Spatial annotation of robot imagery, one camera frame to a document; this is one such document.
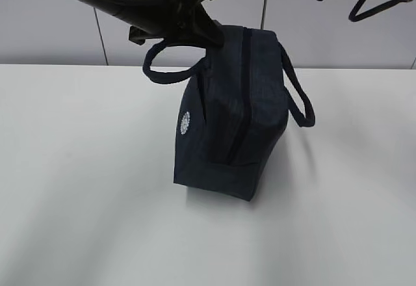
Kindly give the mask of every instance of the white logo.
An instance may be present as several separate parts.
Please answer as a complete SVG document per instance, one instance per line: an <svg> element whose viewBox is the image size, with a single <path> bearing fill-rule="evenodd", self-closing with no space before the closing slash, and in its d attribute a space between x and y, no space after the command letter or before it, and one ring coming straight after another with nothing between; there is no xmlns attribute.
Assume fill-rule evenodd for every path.
<svg viewBox="0 0 416 286"><path fill-rule="evenodd" d="M189 112L186 112L183 115L182 122L181 122L181 134L182 135L185 135L185 133L188 132L189 123L190 123L190 114Z"/></svg>

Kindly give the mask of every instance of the bag handle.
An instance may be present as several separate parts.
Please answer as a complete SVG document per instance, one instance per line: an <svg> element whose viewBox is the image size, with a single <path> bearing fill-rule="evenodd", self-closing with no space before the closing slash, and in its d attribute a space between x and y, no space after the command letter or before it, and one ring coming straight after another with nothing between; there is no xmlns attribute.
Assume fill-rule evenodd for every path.
<svg viewBox="0 0 416 286"><path fill-rule="evenodd" d="M350 13L350 16L349 16L350 21L353 21L353 22L362 21L378 13L386 11L389 8L393 8L399 3L407 3L413 0L390 0L386 3L376 6L375 8L372 8L368 11L358 14L358 11L363 7L366 1L367 0L358 0L357 4L355 5L355 7L352 9Z"/></svg>
<svg viewBox="0 0 416 286"><path fill-rule="evenodd" d="M285 70L285 73L289 78L290 82L294 86L294 89L298 92L301 100L304 102L305 115L302 114L302 112L296 105L293 97L291 96L290 92L285 88L287 99L289 101L289 110L299 127L313 127L315 125L315 112L313 111L312 103L309 100L306 93L304 92L304 90L302 89L302 87L300 86L292 62L289 56L287 55L285 48L281 44L280 49L283 69Z"/></svg>
<svg viewBox="0 0 416 286"><path fill-rule="evenodd" d="M170 85L172 83L180 83L181 81L187 80L189 77L196 75L203 69L203 62L205 58L201 58L193 67L189 68L188 70L184 71L177 71L173 73L164 73L160 71L153 71L151 70L150 66L155 57L165 50L170 45L169 40L163 40L158 44L155 44L146 54L146 58L144 59L143 63L143 72L146 76L149 77L151 81L154 83L158 83L160 85Z"/></svg>

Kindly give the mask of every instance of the fabric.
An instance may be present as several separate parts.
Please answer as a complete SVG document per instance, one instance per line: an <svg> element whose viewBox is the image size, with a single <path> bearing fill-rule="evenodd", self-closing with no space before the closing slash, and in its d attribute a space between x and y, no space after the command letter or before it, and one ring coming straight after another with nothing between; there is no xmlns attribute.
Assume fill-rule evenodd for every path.
<svg viewBox="0 0 416 286"><path fill-rule="evenodd" d="M222 26L222 49L181 73L157 73L150 65L162 42L146 57L144 73L157 83L191 75L177 124L174 183L250 201L289 111L301 127L315 115L289 57L271 31ZM283 84L283 69L305 105L305 116Z"/></svg>

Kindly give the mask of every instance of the table surface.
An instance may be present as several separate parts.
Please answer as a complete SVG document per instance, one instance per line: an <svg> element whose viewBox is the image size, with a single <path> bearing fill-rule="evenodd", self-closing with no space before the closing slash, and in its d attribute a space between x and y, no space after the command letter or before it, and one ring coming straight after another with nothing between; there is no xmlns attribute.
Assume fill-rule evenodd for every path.
<svg viewBox="0 0 416 286"><path fill-rule="evenodd" d="M252 203L172 183L186 83L0 66L0 285L416 285L416 71L298 70Z"/></svg>

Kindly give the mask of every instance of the bag zipper track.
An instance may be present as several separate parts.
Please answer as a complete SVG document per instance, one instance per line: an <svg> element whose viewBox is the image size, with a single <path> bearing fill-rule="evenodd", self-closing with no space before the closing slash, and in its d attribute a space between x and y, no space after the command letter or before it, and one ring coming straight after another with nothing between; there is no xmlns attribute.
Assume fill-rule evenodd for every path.
<svg viewBox="0 0 416 286"><path fill-rule="evenodd" d="M242 49L241 49L241 96L244 106L244 115L240 127L235 135L234 141L229 150L227 163L231 164L236 157L242 141L247 135L248 128L252 122L252 105L250 103L250 72L252 59L252 36L251 29L244 28L242 35Z"/></svg>

